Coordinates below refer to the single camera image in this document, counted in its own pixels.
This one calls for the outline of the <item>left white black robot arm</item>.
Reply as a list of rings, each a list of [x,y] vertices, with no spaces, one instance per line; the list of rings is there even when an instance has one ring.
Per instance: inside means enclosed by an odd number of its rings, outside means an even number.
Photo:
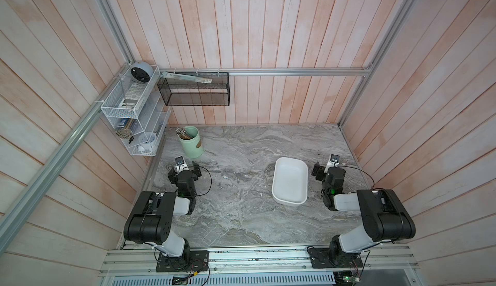
[[[140,193],[125,223],[126,240],[151,246],[173,260],[189,261],[189,243],[172,230],[174,216],[191,215],[196,207],[195,181],[202,176],[200,166],[188,166],[184,157],[175,158],[168,173],[169,181],[177,187],[172,193],[143,191]]]

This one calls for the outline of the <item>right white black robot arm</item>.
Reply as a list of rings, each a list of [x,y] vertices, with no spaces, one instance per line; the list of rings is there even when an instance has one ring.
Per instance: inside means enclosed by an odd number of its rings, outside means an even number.
[[[399,197],[391,189],[360,189],[344,193],[346,166],[332,154],[325,166],[315,163],[311,175],[322,182],[321,196],[330,211],[359,212],[362,224],[334,236],[328,248],[307,247],[314,269],[354,267],[363,269],[362,252],[381,243],[413,238],[416,226]]]

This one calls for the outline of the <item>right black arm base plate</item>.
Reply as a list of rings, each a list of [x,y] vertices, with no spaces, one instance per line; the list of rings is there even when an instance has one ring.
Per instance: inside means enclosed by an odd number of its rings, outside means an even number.
[[[347,254],[340,249],[316,248],[314,246],[307,247],[306,251],[314,269],[363,267],[359,254]]]

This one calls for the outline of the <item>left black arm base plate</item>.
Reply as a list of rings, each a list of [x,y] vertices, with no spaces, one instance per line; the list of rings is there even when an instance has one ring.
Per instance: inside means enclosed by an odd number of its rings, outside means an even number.
[[[190,251],[181,257],[173,258],[160,253],[156,257],[157,273],[202,272],[207,271],[208,251]]]

